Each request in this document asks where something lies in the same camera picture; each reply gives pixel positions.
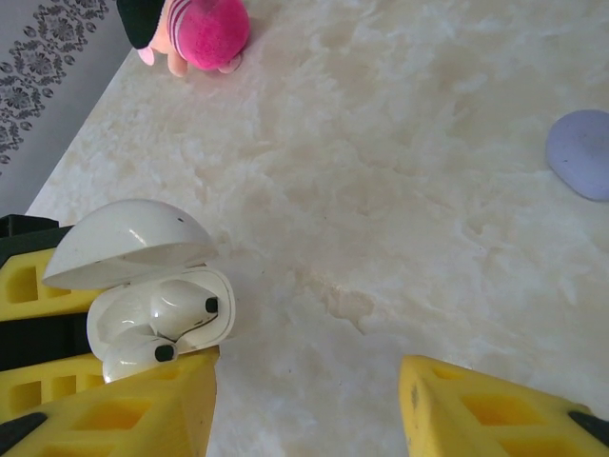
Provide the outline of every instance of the white earbud case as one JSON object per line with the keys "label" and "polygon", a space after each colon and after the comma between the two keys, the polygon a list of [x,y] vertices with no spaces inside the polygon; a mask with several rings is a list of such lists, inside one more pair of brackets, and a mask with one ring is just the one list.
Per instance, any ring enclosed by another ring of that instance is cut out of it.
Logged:
{"label": "white earbud case", "polygon": [[[150,325],[150,304],[162,283],[180,280],[206,289],[218,298],[218,316],[176,341],[183,354],[219,344],[235,321],[230,283],[202,266],[213,253],[207,232],[180,209],[123,200],[97,209],[68,232],[43,282],[53,288],[107,289],[91,304],[87,321],[91,350],[102,360],[117,335]],[[203,295],[202,306],[209,294]]]}

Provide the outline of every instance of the plush toy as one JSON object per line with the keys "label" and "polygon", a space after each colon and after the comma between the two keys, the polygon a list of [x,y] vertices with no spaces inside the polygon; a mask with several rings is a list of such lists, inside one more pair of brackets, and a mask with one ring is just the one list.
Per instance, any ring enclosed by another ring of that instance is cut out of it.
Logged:
{"label": "plush toy", "polygon": [[241,0],[117,0],[131,45],[154,64],[167,55],[169,70],[184,76],[187,64],[231,73],[241,64],[249,17]]}

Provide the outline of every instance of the black earbud tip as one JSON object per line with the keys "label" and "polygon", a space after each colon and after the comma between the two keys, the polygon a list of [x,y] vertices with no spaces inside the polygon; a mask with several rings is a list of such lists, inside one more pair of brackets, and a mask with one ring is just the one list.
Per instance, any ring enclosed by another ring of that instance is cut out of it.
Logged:
{"label": "black earbud tip", "polygon": [[162,345],[154,350],[154,358],[157,362],[169,362],[170,360],[173,360],[174,355],[175,350],[173,349],[173,346],[170,345]]}
{"label": "black earbud tip", "polygon": [[206,311],[209,314],[215,314],[218,312],[218,298],[211,297],[206,300]]}

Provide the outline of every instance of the yellow robot part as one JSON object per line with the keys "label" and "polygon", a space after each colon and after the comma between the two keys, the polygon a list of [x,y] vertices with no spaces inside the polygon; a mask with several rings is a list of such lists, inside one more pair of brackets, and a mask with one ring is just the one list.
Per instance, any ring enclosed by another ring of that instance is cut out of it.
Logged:
{"label": "yellow robot part", "polygon": [[12,256],[0,268],[0,321],[85,312],[97,290],[62,290],[42,284],[55,249]]}
{"label": "yellow robot part", "polygon": [[24,411],[44,412],[48,419],[5,456],[204,456],[216,403],[219,355],[217,347],[184,355]]}
{"label": "yellow robot part", "polygon": [[0,371],[0,423],[103,384],[102,363],[92,354]]}
{"label": "yellow robot part", "polygon": [[410,457],[597,457],[604,446],[568,413],[587,407],[421,356],[403,359]]}

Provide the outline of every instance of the gray patterned carpet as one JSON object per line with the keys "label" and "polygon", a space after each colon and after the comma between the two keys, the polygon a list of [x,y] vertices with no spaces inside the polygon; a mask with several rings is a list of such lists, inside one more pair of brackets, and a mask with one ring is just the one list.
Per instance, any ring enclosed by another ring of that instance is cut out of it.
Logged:
{"label": "gray patterned carpet", "polygon": [[28,210],[128,51],[113,0],[0,2],[0,216]]}

